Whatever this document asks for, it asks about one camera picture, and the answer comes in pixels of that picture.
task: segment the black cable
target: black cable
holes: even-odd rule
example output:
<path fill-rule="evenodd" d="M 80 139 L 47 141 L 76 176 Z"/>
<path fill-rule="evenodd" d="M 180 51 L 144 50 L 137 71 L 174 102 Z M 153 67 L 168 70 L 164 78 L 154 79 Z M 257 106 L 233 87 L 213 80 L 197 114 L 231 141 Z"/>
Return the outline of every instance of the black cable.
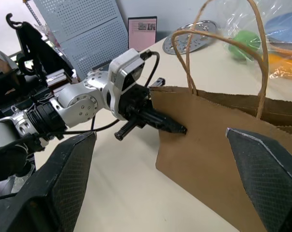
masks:
<path fill-rule="evenodd" d="M 119 119 L 115 120 L 114 122 L 104 126 L 104 127 L 101 127 L 101 128 L 97 128 L 97 129 L 94 129 L 94 130 L 75 130 L 75 131 L 59 131 L 59 132 L 50 132 L 50 133 L 47 133 L 47 134 L 41 134 L 38 136 L 38 138 L 42 138 L 42 137 L 48 137 L 48 136 L 54 136 L 54 135 L 69 135 L 69 134 L 83 134 L 83 133 L 88 133 L 88 132 L 100 132 L 100 131 L 103 131 L 103 130 L 106 130 L 110 127 L 112 127 L 113 125 L 115 125 L 116 123 L 119 122 Z"/>
<path fill-rule="evenodd" d="M 96 117 L 94 116 L 91 122 L 90 130 L 94 130 L 94 121 L 96 120 Z"/>
<path fill-rule="evenodd" d="M 155 72 L 156 72 L 156 70 L 157 70 L 157 67 L 158 67 L 158 65 L 159 65 L 159 62 L 160 62 L 160 54 L 159 54 L 158 52 L 151 52 L 151 54 L 152 54 L 153 56 L 156 56 L 156 63 L 155 63 L 155 66 L 153 67 L 153 69 L 152 69 L 152 71 L 151 71 L 151 73 L 150 73 L 149 78 L 147 79 L 147 81 L 146 81 L 146 83 L 145 83 L 145 87 L 148 87 L 148 85 L 149 85 L 149 83 L 150 83 L 152 77 L 154 76 L 154 74 L 155 74 Z"/>
<path fill-rule="evenodd" d="M 6 198 L 10 198 L 10 197 L 14 197 L 16 195 L 17 195 L 17 193 L 12 193 L 12 194 L 8 194 L 8 195 L 0 196 L 0 200 L 6 199 Z"/>

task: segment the pink poster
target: pink poster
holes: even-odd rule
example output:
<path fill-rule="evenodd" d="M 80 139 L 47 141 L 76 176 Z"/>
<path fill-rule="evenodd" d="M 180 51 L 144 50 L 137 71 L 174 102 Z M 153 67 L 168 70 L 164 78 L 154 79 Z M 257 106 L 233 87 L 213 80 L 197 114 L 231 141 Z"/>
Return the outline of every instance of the pink poster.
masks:
<path fill-rule="evenodd" d="M 129 49 L 142 51 L 156 42 L 156 18 L 129 18 Z"/>

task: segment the white pegboard panel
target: white pegboard panel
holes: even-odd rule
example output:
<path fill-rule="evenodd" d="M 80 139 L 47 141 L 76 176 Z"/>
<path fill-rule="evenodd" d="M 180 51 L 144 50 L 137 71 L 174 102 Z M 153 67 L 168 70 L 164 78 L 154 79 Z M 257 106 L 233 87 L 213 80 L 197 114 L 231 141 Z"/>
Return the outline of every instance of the white pegboard panel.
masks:
<path fill-rule="evenodd" d="M 128 50 L 128 32 L 117 17 L 60 45 L 78 76 L 85 79 L 92 68 Z"/>
<path fill-rule="evenodd" d="M 59 43 L 120 16 L 115 0 L 34 0 Z"/>

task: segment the round metal plate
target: round metal plate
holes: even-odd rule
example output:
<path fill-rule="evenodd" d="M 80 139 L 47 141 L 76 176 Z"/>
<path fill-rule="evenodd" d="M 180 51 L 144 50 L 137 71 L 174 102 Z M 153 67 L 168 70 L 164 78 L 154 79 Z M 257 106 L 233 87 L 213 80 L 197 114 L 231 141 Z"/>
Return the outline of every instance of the round metal plate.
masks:
<path fill-rule="evenodd" d="M 193 23 L 187 24 L 187 25 L 177 29 L 176 31 L 190 29 L 192 27 L 192 25 L 193 25 Z M 201 30 L 201 31 L 203 31 L 203 30 L 208 31 L 210 33 L 216 33 L 217 25 L 216 25 L 216 23 L 214 23 L 212 21 L 203 20 L 203 21 L 200 21 L 196 24 L 195 29 Z M 173 49 L 173 46 L 172 46 L 171 37 L 172 37 L 172 34 L 170 34 L 165 39 L 165 41 L 163 43 L 163 50 L 167 54 L 176 55 L 175 51 Z M 186 53 L 186 46 L 188 43 L 188 39 L 189 39 L 189 34 L 184 34 L 184 35 L 178 36 L 178 38 L 176 40 L 176 44 L 177 44 L 177 49 L 179 50 L 180 54 Z M 190 44 L 190 52 L 193 52 L 199 48 L 205 47 L 212 42 L 213 42 L 213 39 L 210 37 L 201 36 L 198 34 L 193 34 L 192 41 Z"/>

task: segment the cable connector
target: cable connector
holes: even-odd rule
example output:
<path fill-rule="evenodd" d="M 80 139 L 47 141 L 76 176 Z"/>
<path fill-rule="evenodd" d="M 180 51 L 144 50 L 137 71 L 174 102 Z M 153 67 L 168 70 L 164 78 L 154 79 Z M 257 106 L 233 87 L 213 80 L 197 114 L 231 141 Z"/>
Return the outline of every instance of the cable connector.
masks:
<path fill-rule="evenodd" d="M 151 56 L 152 56 L 152 51 L 150 51 L 149 49 L 140 54 L 140 58 L 144 61 L 151 58 Z"/>

